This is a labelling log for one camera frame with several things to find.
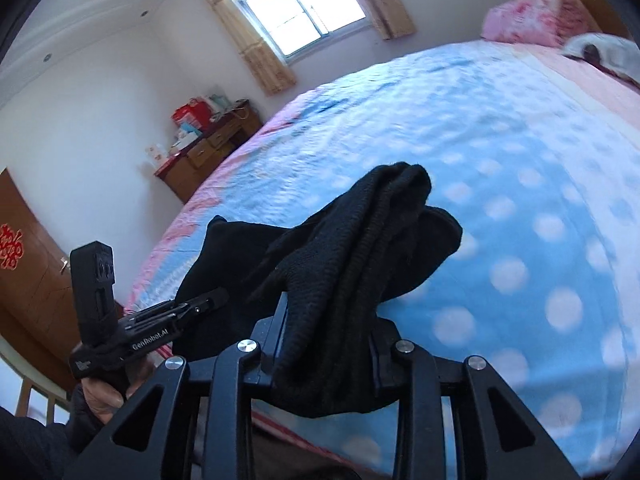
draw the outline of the red bag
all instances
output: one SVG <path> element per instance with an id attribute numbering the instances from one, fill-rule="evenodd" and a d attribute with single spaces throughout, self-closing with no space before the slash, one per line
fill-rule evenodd
<path id="1" fill-rule="evenodd" d="M 182 123 L 189 123 L 202 131 L 211 122 L 212 115 L 209 105 L 198 97 L 190 99 L 187 104 L 178 108 L 171 118 L 178 126 Z"/>

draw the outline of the white pillow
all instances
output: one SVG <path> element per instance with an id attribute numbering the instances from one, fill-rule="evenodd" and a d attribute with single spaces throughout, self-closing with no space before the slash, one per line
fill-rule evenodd
<path id="1" fill-rule="evenodd" d="M 627 79 L 640 85 L 640 48 L 630 40 L 612 36 L 611 34 L 589 33 L 574 36 L 562 48 L 562 54 L 567 57 L 578 57 L 591 63 L 590 54 L 597 50 L 600 60 L 596 65 L 615 73 L 622 79 Z"/>

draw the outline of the red door decoration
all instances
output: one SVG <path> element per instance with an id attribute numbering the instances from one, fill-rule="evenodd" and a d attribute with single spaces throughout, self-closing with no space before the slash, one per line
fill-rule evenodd
<path id="1" fill-rule="evenodd" d="M 24 254 L 20 241 L 22 231 L 14 232 L 7 224 L 0 225 L 0 269 L 15 270 Z"/>

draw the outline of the bedsheet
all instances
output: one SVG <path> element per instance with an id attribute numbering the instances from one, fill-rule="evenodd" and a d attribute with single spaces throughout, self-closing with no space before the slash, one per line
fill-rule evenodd
<path id="1" fill-rule="evenodd" d="M 292 227 L 376 165 L 419 163 L 462 246 L 380 316 L 435 355 L 487 357 L 580 473 L 605 470 L 640 426 L 638 110 L 633 89 L 542 47 L 451 44 L 345 76 L 214 172 L 129 308 L 174 296 L 214 215 Z M 254 410 L 292 442 L 392 470 L 396 405 L 317 420 Z"/>

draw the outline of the silver bolt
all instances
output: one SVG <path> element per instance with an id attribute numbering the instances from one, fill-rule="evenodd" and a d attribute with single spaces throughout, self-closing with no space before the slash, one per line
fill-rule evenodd
<path id="1" fill-rule="evenodd" d="M 396 350 L 402 354 L 410 354 L 415 349 L 415 345 L 411 341 L 401 339 L 396 343 Z"/>
<path id="2" fill-rule="evenodd" d="M 242 341 L 238 343 L 238 350 L 241 352 L 253 352 L 256 348 L 258 348 L 258 343 L 253 339 L 242 339 Z"/>
<path id="3" fill-rule="evenodd" d="M 165 362 L 164 366 L 169 368 L 169 370 L 177 370 L 184 364 L 184 359 L 179 355 L 174 355 L 173 357 L 169 357 Z"/>
<path id="4" fill-rule="evenodd" d="M 472 355 L 467 362 L 474 370 L 484 370 L 486 368 L 486 361 L 479 355 Z"/>

